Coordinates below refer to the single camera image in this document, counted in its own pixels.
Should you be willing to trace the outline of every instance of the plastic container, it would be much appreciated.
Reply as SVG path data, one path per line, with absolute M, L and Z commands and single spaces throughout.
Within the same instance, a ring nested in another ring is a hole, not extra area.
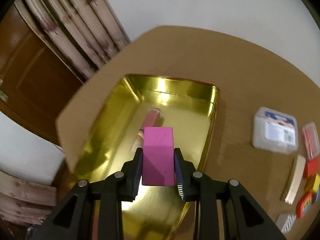
M 315 123 L 306 124 L 302 128 L 302 134 L 307 149 L 307 159 L 311 161 L 320 154 L 319 138 Z
M 261 107 L 254 117 L 253 146 L 290 154 L 298 149 L 297 120 L 270 108 Z

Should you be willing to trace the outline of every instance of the red block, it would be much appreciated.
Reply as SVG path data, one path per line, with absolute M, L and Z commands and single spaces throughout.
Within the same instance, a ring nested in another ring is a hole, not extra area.
M 303 177 L 309 178 L 315 175 L 319 169 L 319 159 L 318 157 L 314 158 L 312 161 L 307 162 L 306 166 L 304 167 Z
M 298 218 L 303 218 L 312 205 L 312 193 L 307 192 L 305 195 L 299 200 L 296 207 L 296 215 Z

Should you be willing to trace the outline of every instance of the beige curtain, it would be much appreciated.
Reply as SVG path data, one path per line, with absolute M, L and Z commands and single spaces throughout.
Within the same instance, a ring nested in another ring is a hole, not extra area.
M 128 44 L 106 0 L 16 0 L 15 5 L 83 81 Z

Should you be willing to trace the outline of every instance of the metal tray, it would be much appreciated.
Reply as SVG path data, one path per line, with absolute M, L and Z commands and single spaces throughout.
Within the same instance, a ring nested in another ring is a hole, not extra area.
M 210 84 L 130 74 L 114 87 L 94 123 L 76 180 L 105 179 L 133 158 L 132 145 L 148 111 L 161 109 L 163 126 L 173 127 L 174 147 L 204 168 L 216 116 L 218 89 Z M 188 205 L 177 187 L 139 186 L 132 203 L 122 202 L 125 239 L 167 239 L 181 223 Z

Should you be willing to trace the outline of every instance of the wooden door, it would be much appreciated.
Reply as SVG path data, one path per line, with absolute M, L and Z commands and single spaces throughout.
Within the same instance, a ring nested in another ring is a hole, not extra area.
M 80 86 L 12 5 L 0 22 L 0 111 L 59 144 L 55 119 Z

